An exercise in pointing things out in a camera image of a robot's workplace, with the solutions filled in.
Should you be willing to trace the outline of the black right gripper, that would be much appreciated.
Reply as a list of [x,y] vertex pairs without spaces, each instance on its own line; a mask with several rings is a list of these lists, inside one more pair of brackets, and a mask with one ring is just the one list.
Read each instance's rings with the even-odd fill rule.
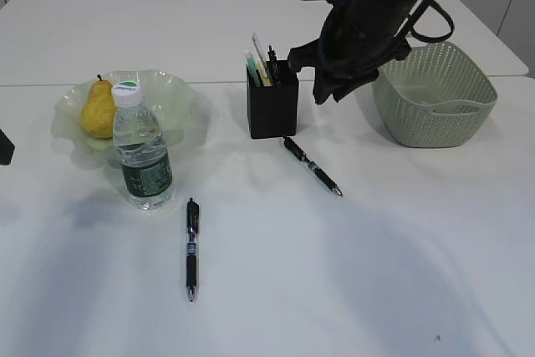
[[330,5],[318,38],[288,54],[294,73],[314,68],[318,105],[329,97],[339,102],[378,78],[379,67],[396,56],[390,47],[411,9],[410,0],[340,0]]

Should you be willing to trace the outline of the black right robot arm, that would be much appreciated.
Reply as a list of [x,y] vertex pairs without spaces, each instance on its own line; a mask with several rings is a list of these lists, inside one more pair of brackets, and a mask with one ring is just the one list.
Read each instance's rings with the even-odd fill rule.
[[313,97],[323,104],[335,101],[378,78],[389,61],[410,53],[406,37],[424,43],[440,43],[450,37],[428,37],[414,29],[427,8],[444,10],[436,0],[324,0],[332,9],[317,39],[288,54],[290,69],[314,69]]

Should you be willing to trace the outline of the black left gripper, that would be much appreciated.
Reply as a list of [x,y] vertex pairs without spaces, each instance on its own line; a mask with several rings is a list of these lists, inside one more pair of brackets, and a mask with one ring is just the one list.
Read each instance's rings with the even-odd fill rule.
[[0,164],[10,164],[12,162],[13,154],[15,151],[15,145],[0,130]]

